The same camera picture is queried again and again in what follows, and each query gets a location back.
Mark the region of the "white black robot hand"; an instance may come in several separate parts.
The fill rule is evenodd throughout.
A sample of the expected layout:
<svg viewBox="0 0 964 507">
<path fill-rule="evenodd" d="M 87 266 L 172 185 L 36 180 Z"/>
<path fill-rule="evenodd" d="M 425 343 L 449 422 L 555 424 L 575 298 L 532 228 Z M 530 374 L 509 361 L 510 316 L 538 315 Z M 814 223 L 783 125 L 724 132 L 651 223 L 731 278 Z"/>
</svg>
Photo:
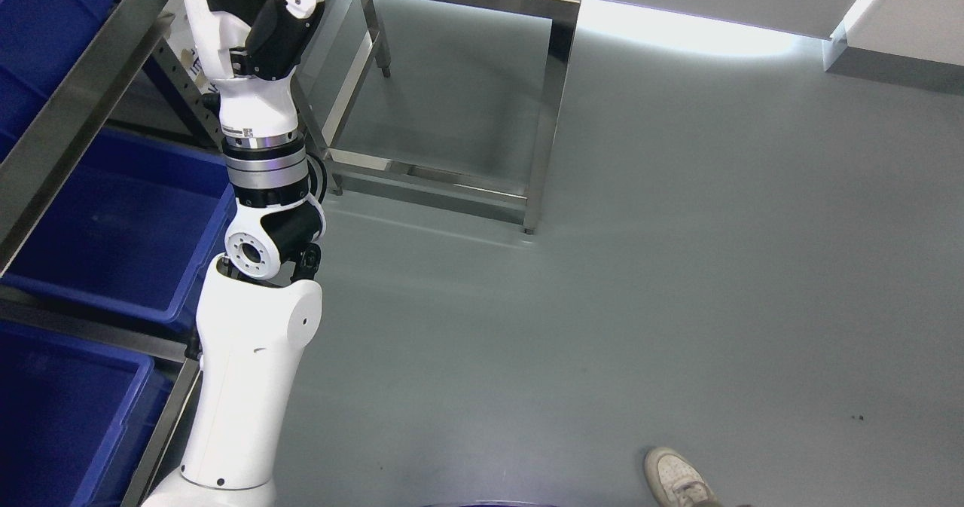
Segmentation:
<svg viewBox="0 0 964 507">
<path fill-rule="evenodd" d="M 296 140 L 291 80 L 325 0 L 184 0 L 203 74 L 219 95 L 219 126 L 231 147 Z"/>
</svg>

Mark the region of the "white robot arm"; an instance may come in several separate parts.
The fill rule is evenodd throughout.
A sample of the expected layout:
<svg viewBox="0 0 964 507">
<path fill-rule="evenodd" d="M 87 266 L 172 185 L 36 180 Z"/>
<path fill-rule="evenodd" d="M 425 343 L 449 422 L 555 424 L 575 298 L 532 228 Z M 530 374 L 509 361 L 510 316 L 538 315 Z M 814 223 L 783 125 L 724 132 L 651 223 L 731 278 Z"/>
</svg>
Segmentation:
<svg viewBox="0 0 964 507">
<path fill-rule="evenodd" d="M 224 141 L 237 210 L 197 305 L 200 397 L 182 459 L 145 506 L 273 506 L 285 410 L 322 318 L 326 182 L 297 132 Z"/>
</svg>

